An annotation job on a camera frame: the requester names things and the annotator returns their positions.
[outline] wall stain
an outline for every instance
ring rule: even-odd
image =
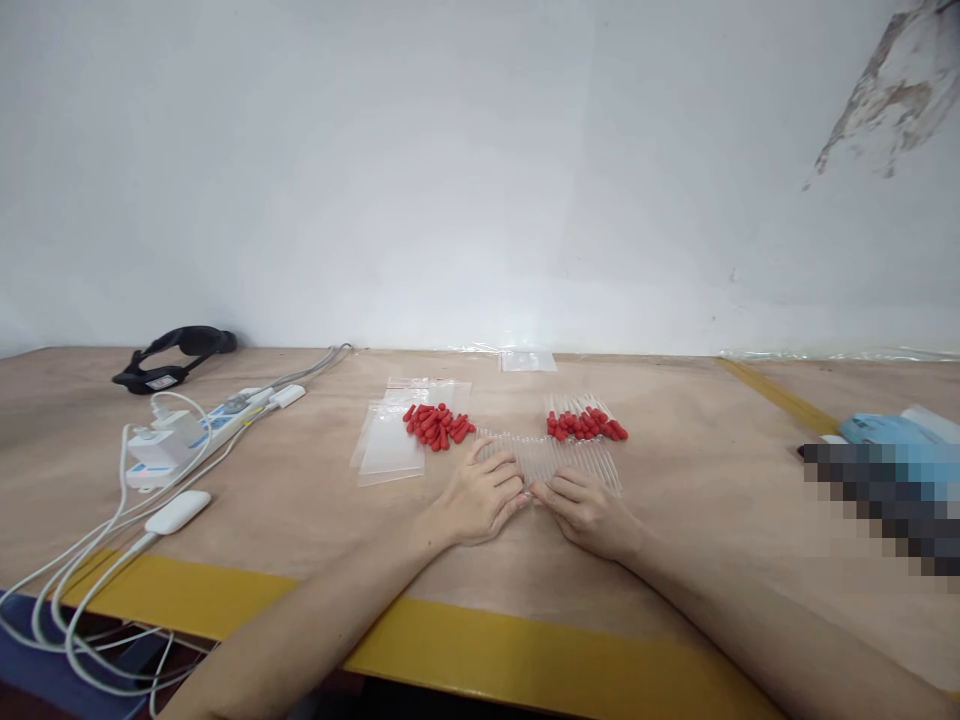
[[[938,12],[940,0],[922,0],[887,25],[814,165],[823,175],[831,154],[844,147],[883,177],[896,160],[936,132],[960,99],[960,13]],[[803,190],[810,187],[808,181]]]

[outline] white power strip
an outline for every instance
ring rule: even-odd
[[[244,395],[253,395],[260,392],[260,388],[244,388],[240,392]],[[200,465],[219,450],[227,440],[240,432],[244,422],[256,415],[261,407],[262,404],[259,403],[248,405],[238,413],[227,415],[223,412],[223,405],[220,405],[216,410],[209,413],[210,424],[213,426],[213,435],[210,438],[210,444],[193,466],[195,468],[200,467]],[[200,424],[205,430],[207,429],[205,420],[201,420]],[[197,440],[191,448],[201,447],[206,439],[207,436],[204,435]],[[160,490],[169,487],[182,472],[183,467],[185,467],[185,465],[177,465],[175,467],[148,467],[144,463],[137,463],[126,472],[127,485],[134,490],[139,490],[141,493]]]

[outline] black headband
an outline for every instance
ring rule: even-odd
[[[189,365],[165,365],[153,370],[141,370],[140,363],[151,355],[180,346],[184,355],[198,356]],[[158,390],[179,385],[197,365],[211,355],[233,352],[237,349],[237,336],[227,330],[217,330],[207,325],[190,325],[171,330],[150,343],[146,350],[134,350],[130,364],[123,372],[114,375],[117,385],[126,386],[134,395],[150,395]]]

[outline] yellow tape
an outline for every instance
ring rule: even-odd
[[[748,365],[731,362],[725,358],[715,358],[717,364],[745,385],[753,388],[778,408],[789,414],[798,423],[809,428],[817,435],[837,435],[840,423],[819,408],[814,407],[793,393],[784,390],[772,380],[758,373]]]
[[[115,553],[95,557],[66,595],[76,605]],[[223,640],[296,581],[144,556],[91,612]],[[353,672],[591,718],[780,718],[723,655],[480,610],[400,598],[344,663]]]

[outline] person's right hand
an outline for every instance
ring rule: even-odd
[[[564,537],[584,550],[625,563],[640,549],[640,521],[597,478],[564,467],[532,491],[550,510]]]

